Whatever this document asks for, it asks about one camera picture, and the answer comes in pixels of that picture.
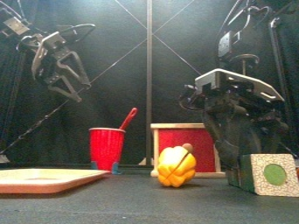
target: cable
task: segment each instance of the cable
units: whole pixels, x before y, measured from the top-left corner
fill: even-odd
[[[23,20],[23,17],[17,14],[11,6],[8,6],[3,1],[0,1],[0,4],[13,13],[15,16],[17,16]]]
[[[89,30],[87,31],[87,33],[76,40],[67,43],[67,45],[80,42],[89,35],[89,33],[96,29],[96,26],[94,24],[79,24],[79,25],[75,25],[71,28],[67,28],[65,30],[60,31],[60,34],[63,34],[65,32],[76,31],[77,29],[81,29],[81,28],[84,29],[85,27],[89,27]]]

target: red cup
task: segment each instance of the red cup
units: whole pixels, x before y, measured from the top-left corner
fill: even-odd
[[[119,163],[126,131],[122,129],[92,128],[89,131],[89,157],[98,169],[112,171]]]

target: bell pepper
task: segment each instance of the bell pepper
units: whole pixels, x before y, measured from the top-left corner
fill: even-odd
[[[163,186],[180,187],[195,175],[196,159],[182,146],[166,148],[158,159],[158,179]]]

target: black table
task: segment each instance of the black table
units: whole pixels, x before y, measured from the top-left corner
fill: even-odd
[[[123,172],[56,194],[0,194],[0,223],[298,223],[299,198],[258,196],[224,178],[163,187]]]

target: red box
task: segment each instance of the red box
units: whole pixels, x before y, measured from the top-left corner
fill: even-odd
[[[152,123],[154,132],[154,170],[151,176],[158,176],[158,158],[167,147],[191,144],[192,155],[196,158],[195,177],[224,177],[220,172],[219,154],[214,142],[202,123]]]

